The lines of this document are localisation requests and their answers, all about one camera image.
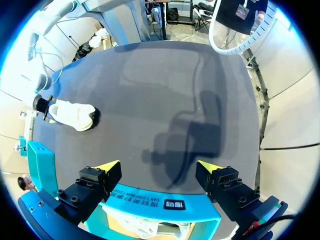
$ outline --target teal plastic part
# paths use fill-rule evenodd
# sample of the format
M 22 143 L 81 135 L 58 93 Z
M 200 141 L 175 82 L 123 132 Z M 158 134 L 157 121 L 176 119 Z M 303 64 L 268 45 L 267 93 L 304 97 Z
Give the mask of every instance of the teal plastic part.
M 183 201 L 185 210 L 164 209 L 165 200 Z M 109 240 L 134 239 L 109 229 L 108 208 L 147 220 L 167 223 L 195 223 L 191 240 L 209 240 L 221 216 L 205 194 L 173 194 L 148 191 L 117 184 L 106 203 L 100 203 L 86 221 L 88 231 Z
M 58 183 L 56 177 L 55 154 L 41 142 L 28 141 L 27 159 L 31 179 L 40 190 L 46 190 L 51 196 L 56 197 Z
M 27 156 L 27 141 L 23 136 L 19 136 L 18 137 L 19 140 L 19 145 L 22 147 L 21 149 L 19 149 L 19 153 L 21 157 L 26 157 Z

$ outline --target black bag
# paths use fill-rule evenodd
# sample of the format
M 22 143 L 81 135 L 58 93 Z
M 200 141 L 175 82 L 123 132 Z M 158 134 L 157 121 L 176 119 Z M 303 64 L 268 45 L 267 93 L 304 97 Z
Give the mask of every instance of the black bag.
M 178 18 L 179 18 L 178 8 L 176 7 L 169 8 L 168 12 L 166 13 L 166 20 L 177 21 Z

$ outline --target black t-shirt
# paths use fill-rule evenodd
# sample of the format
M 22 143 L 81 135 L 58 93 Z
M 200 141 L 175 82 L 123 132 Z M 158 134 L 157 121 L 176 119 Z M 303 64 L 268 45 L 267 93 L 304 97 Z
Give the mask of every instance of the black t-shirt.
M 268 0 L 247 0 L 246 8 L 249 12 L 245 20 L 236 15 L 240 5 L 244 5 L 245 0 L 222 0 L 216 20 L 242 34 L 250 35 L 250 30 L 255 22 L 256 11 L 267 11 Z

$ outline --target black label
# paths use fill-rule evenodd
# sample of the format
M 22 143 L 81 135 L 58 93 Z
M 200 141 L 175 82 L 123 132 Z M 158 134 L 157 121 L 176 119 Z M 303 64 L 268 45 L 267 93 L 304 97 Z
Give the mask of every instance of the black label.
M 167 210 L 186 210 L 186 205 L 183 200 L 165 199 L 163 208 Z

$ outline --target person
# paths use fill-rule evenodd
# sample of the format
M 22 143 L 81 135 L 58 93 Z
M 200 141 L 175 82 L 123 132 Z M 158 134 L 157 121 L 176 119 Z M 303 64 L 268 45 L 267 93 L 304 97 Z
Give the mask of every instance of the person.
M 30 174 L 24 174 L 22 175 L 22 177 L 18 177 L 18 185 L 19 187 L 23 190 L 23 191 L 26 191 L 26 190 L 34 190 L 36 193 L 38 192 L 35 184 L 33 183 L 31 177 L 30 177 Z
M 268 0 L 221 0 L 214 23 L 215 44 L 223 49 L 242 44 L 250 37 L 253 25 L 262 23 L 267 7 Z

